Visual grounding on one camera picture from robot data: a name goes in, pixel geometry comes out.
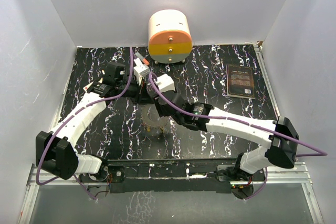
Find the glass panel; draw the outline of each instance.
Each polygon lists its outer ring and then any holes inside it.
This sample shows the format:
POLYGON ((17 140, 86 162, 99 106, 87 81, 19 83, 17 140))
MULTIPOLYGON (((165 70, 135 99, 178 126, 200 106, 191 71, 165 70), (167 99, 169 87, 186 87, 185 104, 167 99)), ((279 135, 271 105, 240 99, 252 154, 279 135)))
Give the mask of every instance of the glass panel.
POLYGON ((89 200, 75 185, 42 186, 30 223, 313 223, 301 184, 268 184, 248 202, 213 192, 100 197, 89 200))

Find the cable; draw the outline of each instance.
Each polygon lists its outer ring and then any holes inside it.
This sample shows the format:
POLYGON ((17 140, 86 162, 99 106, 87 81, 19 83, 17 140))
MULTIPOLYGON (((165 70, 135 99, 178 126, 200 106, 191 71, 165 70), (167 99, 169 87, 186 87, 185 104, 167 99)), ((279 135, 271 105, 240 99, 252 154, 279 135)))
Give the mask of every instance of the cable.
POLYGON ((250 179, 248 180, 248 183, 247 183, 247 185, 246 185, 245 187, 247 187, 247 186, 249 186, 249 185, 251 184, 251 182, 252 182, 252 177, 253 177, 253 176, 250 176, 250 179))
POLYGON ((235 121, 235 122, 238 122, 238 123, 241 123, 241 124, 244 124, 244 125, 248 125, 248 126, 251 126, 255 129, 259 129, 259 130, 262 130, 262 131, 266 131, 266 132, 269 132, 269 133, 272 133, 273 135, 276 135, 276 136, 280 136, 280 137, 283 137, 284 139, 287 139, 289 141, 292 141, 294 143, 297 143, 297 144, 300 144, 300 145, 303 145, 313 151, 316 151, 318 153, 308 153, 308 154, 300 154, 300 155, 297 155, 298 157, 308 157, 308 156, 327 156, 327 153, 323 150, 320 150, 310 144, 307 144, 307 143, 304 143, 304 142, 301 142, 293 137, 290 137, 290 136, 287 136, 287 135, 284 135, 282 133, 279 133, 279 132, 276 132, 276 131, 272 131, 272 130, 269 130, 267 128, 264 128, 264 127, 261 127, 259 125, 254 125, 254 124, 249 124, 248 122, 245 122, 243 120, 240 120, 240 119, 236 119, 236 118, 231 118, 229 116, 210 116, 210 115, 196 115, 196 114, 193 114, 193 113, 190 113, 190 112, 186 112, 182 109, 180 109, 179 107, 177 107, 174 103, 172 103, 171 101, 169 101, 161 92, 160 90, 157 88, 156 86, 156 83, 154 82, 153 79, 157 79, 156 75, 152 72, 149 73, 149 82, 151 83, 151 85, 153 86, 153 89, 155 90, 155 92, 162 98, 163 101, 165 101, 167 104, 169 104, 172 108, 176 109, 177 111, 185 114, 185 115, 189 115, 189 116, 194 116, 196 118, 206 118, 206 119, 224 119, 224 120, 230 120, 230 121, 235 121))
POLYGON ((109 191, 99 191, 99 192, 96 193, 96 195, 94 197, 96 198, 98 196, 98 194, 100 194, 100 193, 109 193, 109 191))
POLYGON ((92 193, 89 192, 89 190, 83 185, 83 183, 79 180, 79 178, 74 174, 75 180, 78 182, 78 184, 83 188, 83 190, 92 198, 97 199, 96 196, 94 196, 92 193))
MULTIPOLYGON (((134 53, 133 53, 133 49, 132 47, 130 47, 130 74, 129 74, 129 78, 128 78, 128 81, 127 81, 127 84, 126 84, 126 87, 124 88, 124 90, 116 95, 115 97, 109 97, 109 98, 104 98, 104 99, 100 99, 98 101, 95 101, 95 102, 91 102, 89 104, 87 104, 85 107, 81 107, 78 111, 75 112, 75 115, 79 114, 81 111, 83 111, 85 108, 89 107, 89 106, 92 106, 98 102, 104 102, 104 101, 111 101, 111 100, 114 100, 114 99, 118 99, 120 97, 122 97, 125 92, 127 91, 127 89, 129 88, 130 84, 131 84, 131 81, 132 81, 132 76, 133 76, 133 59, 134 59, 134 53)), ((36 172, 36 184, 39 185, 39 186, 43 186, 43 185, 46 185, 47 183, 57 179, 58 177, 54 177, 54 178, 51 178, 45 182, 40 182, 39 181, 39 176, 40 176, 40 172, 41 172, 41 168, 42 168, 42 164, 44 162, 44 159, 47 155, 47 152, 52 144, 52 142, 54 141, 55 137, 57 136, 57 134, 60 132, 60 130, 67 124, 69 123, 74 117, 75 115, 72 115, 70 116, 68 119, 66 119, 63 124, 57 129, 55 130, 55 132, 53 133, 53 135, 51 136, 48 144, 46 145, 43 153, 42 153, 42 156, 41 156, 41 159, 40 159, 40 162, 38 163, 38 166, 37 166, 37 172, 36 172)), ((87 188, 82 184, 82 182, 78 179, 78 177, 76 175, 74 175, 74 178, 75 180, 79 183, 79 185, 87 192, 87 194, 92 198, 92 199, 96 199, 96 197, 94 195, 92 195, 88 190, 87 188)))
POLYGON ((268 171, 267 171, 267 167, 265 167, 265 180, 264 180, 263 185, 262 185, 262 186, 261 186, 255 193, 253 193, 252 195, 246 197, 244 200, 251 199, 251 198, 253 198, 254 196, 256 196, 258 193, 260 193, 261 190, 263 190, 264 187, 266 186, 267 177, 268 177, 268 171))

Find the yellow stripe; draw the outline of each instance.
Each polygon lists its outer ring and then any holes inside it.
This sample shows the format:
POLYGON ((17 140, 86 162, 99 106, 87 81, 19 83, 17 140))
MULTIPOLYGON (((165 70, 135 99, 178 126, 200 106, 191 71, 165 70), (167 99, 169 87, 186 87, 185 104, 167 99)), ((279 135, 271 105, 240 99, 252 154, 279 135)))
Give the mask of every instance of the yellow stripe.
POLYGON ((192 42, 174 43, 174 44, 151 44, 148 46, 150 55, 178 55, 189 54, 193 47, 192 42))

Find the floor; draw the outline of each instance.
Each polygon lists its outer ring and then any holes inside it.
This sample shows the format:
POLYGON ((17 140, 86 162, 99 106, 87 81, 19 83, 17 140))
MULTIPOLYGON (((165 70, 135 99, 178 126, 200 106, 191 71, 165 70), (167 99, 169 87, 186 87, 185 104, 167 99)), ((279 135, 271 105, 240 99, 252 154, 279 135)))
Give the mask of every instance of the floor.
MULTIPOLYGON (((253 45, 195 46, 185 63, 155 65, 146 47, 135 48, 158 76, 167 73, 177 91, 190 102, 205 102, 225 111, 257 118, 275 119, 253 45), (256 99, 232 98, 226 92, 226 65, 251 66, 254 70, 256 99)), ((75 108, 83 87, 109 61, 129 67, 129 48, 79 48, 61 112, 61 118, 75 108)), ((121 98, 113 101, 83 133, 79 154, 95 154, 106 159, 218 158, 236 157, 257 144, 226 134, 190 131, 166 119, 163 129, 144 126, 145 114, 155 117, 153 105, 140 107, 121 98)))

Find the book cover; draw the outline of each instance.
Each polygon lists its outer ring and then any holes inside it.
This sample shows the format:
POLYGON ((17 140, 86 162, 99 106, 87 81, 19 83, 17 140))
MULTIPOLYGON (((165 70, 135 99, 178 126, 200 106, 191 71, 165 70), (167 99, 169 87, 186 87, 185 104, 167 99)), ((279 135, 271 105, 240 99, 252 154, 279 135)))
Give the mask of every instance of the book cover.
POLYGON ((226 65, 228 96, 255 98, 252 70, 251 67, 226 65))

